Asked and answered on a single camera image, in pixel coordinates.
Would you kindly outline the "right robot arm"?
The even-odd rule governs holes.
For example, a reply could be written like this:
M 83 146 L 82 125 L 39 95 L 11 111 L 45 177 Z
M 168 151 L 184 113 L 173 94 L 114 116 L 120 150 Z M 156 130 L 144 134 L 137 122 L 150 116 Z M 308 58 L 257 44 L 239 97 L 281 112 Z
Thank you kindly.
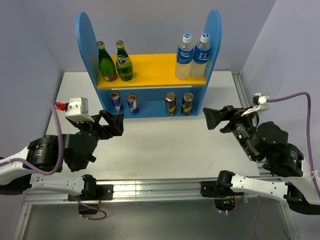
M 249 108 L 227 105 L 222 109 L 205 107 L 203 113 L 209 130 L 221 122 L 227 124 L 219 131 L 232 133 L 250 161 L 263 161 L 263 169 L 280 181 L 251 178 L 222 170 L 217 180 L 203 181 L 203 197 L 227 197 L 233 193 L 260 195 L 287 203 L 289 208 L 304 215 L 319 215 L 320 198 L 314 186 L 303 153 L 288 142 L 289 134 L 272 121 L 259 123 L 259 115 Z

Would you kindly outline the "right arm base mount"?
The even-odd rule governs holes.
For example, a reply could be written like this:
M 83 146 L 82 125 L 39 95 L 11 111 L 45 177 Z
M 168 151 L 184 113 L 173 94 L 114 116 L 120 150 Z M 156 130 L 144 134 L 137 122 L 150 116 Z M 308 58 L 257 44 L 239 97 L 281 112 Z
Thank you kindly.
M 218 186 L 216 180 L 201 181 L 200 194 L 204 198 L 213 198 L 214 207 L 219 213 L 228 213 L 236 208 L 236 194 L 229 188 Z

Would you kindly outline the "black can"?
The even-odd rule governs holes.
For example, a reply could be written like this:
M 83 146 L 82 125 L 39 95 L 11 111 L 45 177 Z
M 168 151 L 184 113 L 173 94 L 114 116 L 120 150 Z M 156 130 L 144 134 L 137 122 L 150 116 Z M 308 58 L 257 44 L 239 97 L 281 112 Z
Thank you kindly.
M 181 114 L 188 116 L 191 114 L 193 107 L 194 95 L 190 92 L 186 92 L 182 97 Z
M 176 95 L 173 92 L 168 92 L 164 99 L 167 114 L 174 116 L 176 114 Z

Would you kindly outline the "green glass bottle orange label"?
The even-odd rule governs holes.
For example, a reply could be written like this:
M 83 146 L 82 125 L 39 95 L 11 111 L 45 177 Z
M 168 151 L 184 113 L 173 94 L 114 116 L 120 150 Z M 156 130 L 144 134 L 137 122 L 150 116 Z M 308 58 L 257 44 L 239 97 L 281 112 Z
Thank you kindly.
M 103 41 L 98 41 L 97 47 L 100 73 L 105 81 L 113 82 L 117 79 L 117 70 L 114 61 L 106 51 Z

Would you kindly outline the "black can front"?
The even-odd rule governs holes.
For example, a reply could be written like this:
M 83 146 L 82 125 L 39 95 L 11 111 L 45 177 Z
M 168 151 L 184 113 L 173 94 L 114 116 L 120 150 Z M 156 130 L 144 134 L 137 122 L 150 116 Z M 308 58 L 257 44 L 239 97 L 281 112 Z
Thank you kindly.
M 188 116 L 191 114 L 193 107 L 194 95 L 190 92 L 186 92 L 182 97 L 181 114 Z

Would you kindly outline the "Red Bull can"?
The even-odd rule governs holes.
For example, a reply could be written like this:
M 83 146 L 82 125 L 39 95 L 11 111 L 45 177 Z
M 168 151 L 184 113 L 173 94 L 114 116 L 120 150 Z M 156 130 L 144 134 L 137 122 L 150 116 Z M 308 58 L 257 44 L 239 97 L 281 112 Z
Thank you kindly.
M 127 96 L 127 103 L 132 115 L 137 115 L 139 113 L 138 98 L 135 94 L 131 93 Z
M 117 113 L 122 113 L 124 111 L 124 106 L 121 101 L 121 95 L 118 91 L 113 91 L 110 94 L 112 105 Z

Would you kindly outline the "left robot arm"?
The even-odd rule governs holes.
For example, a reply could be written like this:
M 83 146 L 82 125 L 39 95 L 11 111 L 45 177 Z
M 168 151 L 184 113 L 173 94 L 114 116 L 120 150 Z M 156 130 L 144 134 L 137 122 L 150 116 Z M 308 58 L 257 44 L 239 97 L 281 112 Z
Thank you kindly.
M 20 152 L 0 161 L 1 195 L 21 195 L 26 190 L 66 193 L 91 200 L 98 193 L 97 180 L 90 174 L 68 178 L 56 176 L 66 164 L 71 172 L 87 168 L 95 162 L 93 155 L 100 140 L 121 136 L 124 114 L 100 110 L 89 115 L 80 110 L 67 110 L 66 119 L 79 131 L 45 135 L 29 143 Z

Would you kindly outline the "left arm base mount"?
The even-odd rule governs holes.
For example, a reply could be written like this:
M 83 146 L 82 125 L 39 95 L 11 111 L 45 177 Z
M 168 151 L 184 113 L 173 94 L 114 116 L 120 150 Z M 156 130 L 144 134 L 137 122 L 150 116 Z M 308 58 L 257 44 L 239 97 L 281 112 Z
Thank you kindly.
M 112 184 L 97 185 L 94 193 L 82 193 L 81 195 L 75 196 L 75 198 L 80 201 L 98 201 L 98 203 L 89 204 L 90 207 L 99 209 L 101 202 L 106 200 L 110 201 L 113 199 L 114 186 Z M 78 204 L 78 212 L 80 214 L 95 215 L 98 213 L 97 210 L 90 209 L 88 207 Z

